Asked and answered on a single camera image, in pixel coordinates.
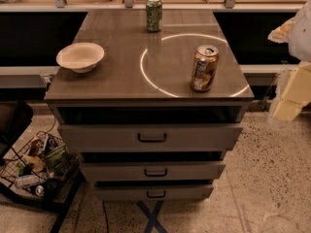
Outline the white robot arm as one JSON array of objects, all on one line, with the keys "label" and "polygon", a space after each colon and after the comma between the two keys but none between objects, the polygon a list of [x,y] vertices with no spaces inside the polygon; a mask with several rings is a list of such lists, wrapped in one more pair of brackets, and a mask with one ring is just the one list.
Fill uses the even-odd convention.
[{"label": "white robot arm", "polygon": [[272,30],[267,39],[278,44],[287,43],[289,54],[300,61],[288,75],[280,77],[280,91],[272,106],[274,118],[292,121],[311,102],[311,1]]}]

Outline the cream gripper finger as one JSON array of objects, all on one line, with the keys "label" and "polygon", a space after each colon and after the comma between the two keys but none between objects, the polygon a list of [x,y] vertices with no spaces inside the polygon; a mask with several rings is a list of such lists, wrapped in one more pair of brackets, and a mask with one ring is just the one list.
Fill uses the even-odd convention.
[{"label": "cream gripper finger", "polygon": [[273,116],[281,121],[292,121],[310,102],[311,63],[301,62],[291,71]]},{"label": "cream gripper finger", "polygon": [[272,30],[267,39],[269,41],[272,41],[274,43],[282,44],[287,43],[289,41],[290,31],[292,28],[294,19],[290,18],[287,21],[285,21],[281,26],[275,28]]}]

